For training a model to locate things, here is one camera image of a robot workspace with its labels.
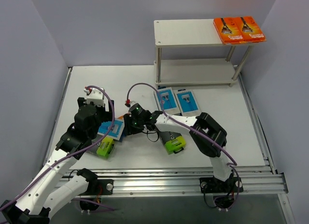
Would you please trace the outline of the orange razor box front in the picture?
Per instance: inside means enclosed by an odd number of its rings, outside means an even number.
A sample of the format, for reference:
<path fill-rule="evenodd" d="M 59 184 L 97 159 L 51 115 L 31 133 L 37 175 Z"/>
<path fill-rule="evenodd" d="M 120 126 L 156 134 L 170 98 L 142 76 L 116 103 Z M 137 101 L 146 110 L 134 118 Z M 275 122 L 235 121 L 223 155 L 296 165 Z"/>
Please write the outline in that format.
<path fill-rule="evenodd" d="M 221 42 L 228 44 L 245 43 L 245 39 L 233 17 L 218 17 L 213 20 L 213 25 Z"/>

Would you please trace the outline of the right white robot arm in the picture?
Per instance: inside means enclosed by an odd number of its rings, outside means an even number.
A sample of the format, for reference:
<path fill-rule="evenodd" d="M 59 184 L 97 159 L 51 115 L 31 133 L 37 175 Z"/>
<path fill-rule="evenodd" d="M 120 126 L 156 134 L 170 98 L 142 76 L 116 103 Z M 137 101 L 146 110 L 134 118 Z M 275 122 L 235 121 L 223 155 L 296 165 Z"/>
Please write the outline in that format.
<path fill-rule="evenodd" d="M 208 114 L 177 116 L 163 111 L 150 112 L 136 103 L 124 115 L 127 135 L 150 132 L 188 134 L 199 151 L 211 161 L 213 176 L 201 178 L 201 192 L 206 194 L 243 192 L 240 176 L 234 171 L 237 165 L 225 150 L 227 132 Z"/>

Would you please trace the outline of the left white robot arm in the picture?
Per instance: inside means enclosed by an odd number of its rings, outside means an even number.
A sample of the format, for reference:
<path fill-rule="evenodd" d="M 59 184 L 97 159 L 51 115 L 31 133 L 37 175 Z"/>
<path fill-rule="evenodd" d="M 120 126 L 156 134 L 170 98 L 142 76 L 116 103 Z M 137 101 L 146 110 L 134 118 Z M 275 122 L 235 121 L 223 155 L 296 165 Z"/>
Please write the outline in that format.
<path fill-rule="evenodd" d="M 55 188 L 64 174 L 93 145 L 103 122 L 114 120 L 114 101 L 90 101 L 78 98 L 74 122 L 61 136 L 52 155 L 30 185 L 13 200 L 5 200 L 0 211 L 10 224 L 47 224 L 63 206 L 83 193 L 93 194 L 98 187 L 97 175 L 80 169 L 66 184 Z"/>

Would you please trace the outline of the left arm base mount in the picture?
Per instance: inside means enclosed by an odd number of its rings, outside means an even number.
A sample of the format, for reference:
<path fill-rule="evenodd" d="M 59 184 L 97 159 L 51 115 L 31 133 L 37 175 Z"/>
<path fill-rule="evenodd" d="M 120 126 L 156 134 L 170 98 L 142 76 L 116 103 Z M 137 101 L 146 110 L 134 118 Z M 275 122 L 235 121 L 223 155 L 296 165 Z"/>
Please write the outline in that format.
<path fill-rule="evenodd" d="M 102 205 L 102 196 L 113 194 L 113 184 L 114 181 L 112 179 L 99 179 L 91 182 L 87 190 L 81 194 L 81 196 L 89 196 L 88 198 L 81 198 L 79 200 L 81 210 L 92 212 L 103 208 L 103 211 L 112 211 L 112 208 Z"/>

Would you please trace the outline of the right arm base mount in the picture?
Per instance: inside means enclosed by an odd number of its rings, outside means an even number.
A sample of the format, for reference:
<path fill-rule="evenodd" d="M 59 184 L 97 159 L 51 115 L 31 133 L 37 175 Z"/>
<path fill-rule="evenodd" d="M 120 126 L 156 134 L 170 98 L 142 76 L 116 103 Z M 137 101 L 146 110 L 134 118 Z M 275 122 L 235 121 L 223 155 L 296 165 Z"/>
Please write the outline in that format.
<path fill-rule="evenodd" d="M 240 177 L 231 176 L 225 182 L 212 178 L 200 178 L 200 190 L 206 206 L 210 209 L 229 211 L 235 204 L 240 193 L 244 192 Z M 223 194 L 212 197 L 212 204 L 207 201 L 206 195 Z"/>

